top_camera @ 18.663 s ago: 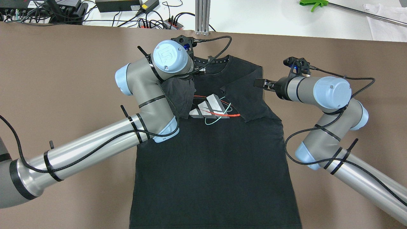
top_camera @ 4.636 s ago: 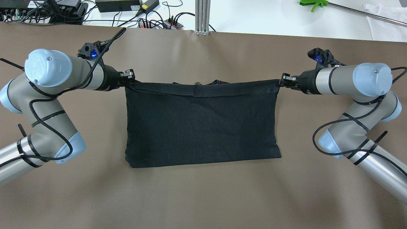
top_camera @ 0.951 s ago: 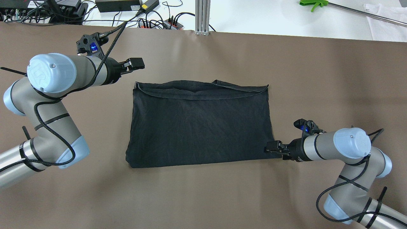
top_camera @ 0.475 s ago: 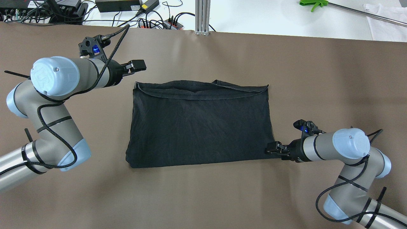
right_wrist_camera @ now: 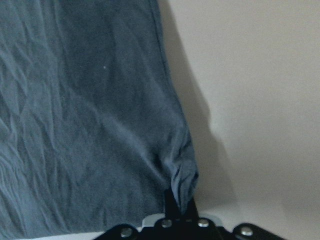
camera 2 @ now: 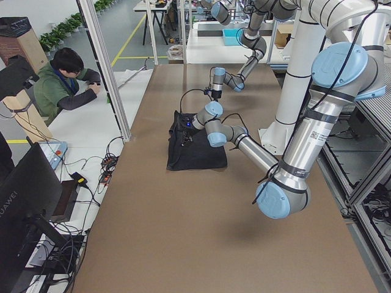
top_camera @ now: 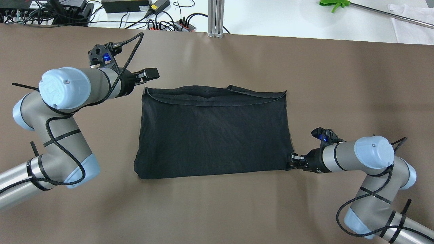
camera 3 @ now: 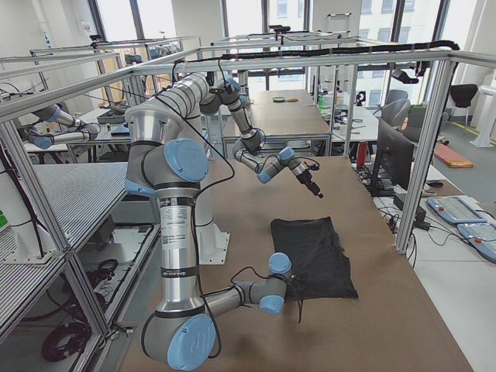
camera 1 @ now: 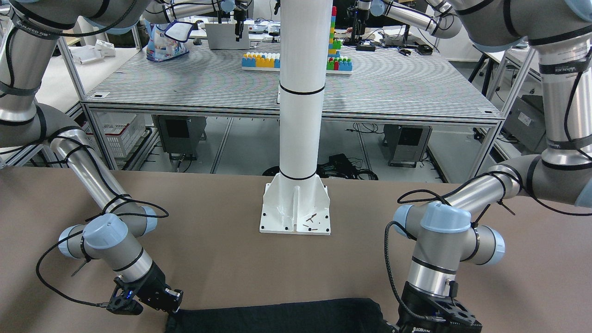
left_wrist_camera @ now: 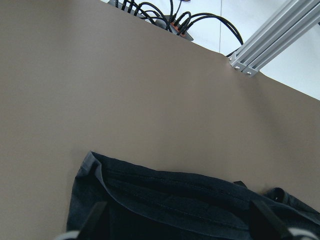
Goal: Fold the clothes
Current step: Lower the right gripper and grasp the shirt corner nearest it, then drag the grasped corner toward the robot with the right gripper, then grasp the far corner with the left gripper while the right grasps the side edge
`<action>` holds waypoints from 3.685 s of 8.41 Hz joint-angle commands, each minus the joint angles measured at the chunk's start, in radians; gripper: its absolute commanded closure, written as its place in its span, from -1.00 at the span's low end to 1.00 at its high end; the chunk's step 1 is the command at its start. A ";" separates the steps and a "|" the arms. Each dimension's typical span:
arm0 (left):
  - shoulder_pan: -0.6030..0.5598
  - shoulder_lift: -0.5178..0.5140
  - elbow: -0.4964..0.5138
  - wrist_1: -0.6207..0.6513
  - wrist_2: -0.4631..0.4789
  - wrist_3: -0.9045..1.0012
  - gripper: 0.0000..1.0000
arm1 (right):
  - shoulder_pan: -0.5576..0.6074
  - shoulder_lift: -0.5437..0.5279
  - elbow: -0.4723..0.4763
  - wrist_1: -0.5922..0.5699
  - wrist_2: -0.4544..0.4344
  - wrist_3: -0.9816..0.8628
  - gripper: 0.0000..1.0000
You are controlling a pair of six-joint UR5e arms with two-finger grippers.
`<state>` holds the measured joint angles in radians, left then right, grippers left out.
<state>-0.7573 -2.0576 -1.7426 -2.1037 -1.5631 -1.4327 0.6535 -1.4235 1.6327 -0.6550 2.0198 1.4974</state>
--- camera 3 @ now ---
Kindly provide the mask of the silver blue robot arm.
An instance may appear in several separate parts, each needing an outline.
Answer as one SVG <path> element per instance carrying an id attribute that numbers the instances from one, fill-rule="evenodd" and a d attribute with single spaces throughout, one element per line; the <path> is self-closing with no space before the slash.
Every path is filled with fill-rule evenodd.
<path id="1" fill-rule="evenodd" d="M 255 172 L 263 184 L 272 180 L 284 168 L 288 168 L 313 195 L 323 197 L 319 186 L 310 175 L 310 171 L 318 170 L 318 163 L 307 165 L 303 158 L 295 156 L 289 146 L 275 155 L 272 161 L 260 158 L 259 152 L 265 140 L 264 133 L 253 127 L 240 97 L 240 86 L 231 77 L 224 77 L 215 87 L 211 87 L 205 75 L 193 73 L 160 94 L 154 95 L 147 103 L 155 106 L 160 121 L 173 121 L 187 126 L 192 126 L 188 117 L 195 109 L 199 109 L 203 115 L 211 115 L 222 105 L 226 106 L 240 133 L 232 149 L 232 154 L 238 162 Z M 184 181 L 198 183 L 208 173 L 205 151 L 191 139 L 179 139 L 174 135 L 173 139 L 164 145 L 164 156 L 171 170 Z"/>
<path id="2" fill-rule="evenodd" d="M 161 238 L 161 300 L 141 331 L 141 348 L 151 359 L 191 371 L 215 357 L 222 342 L 215 317 L 243 305 L 277 315 L 285 303 L 291 261 L 269 259 L 263 282 L 235 281 L 219 293 L 202 291 L 195 206 L 208 159 L 192 139 L 179 136 L 183 116 L 145 102 L 126 112 L 132 136 L 126 189 L 158 200 Z"/>

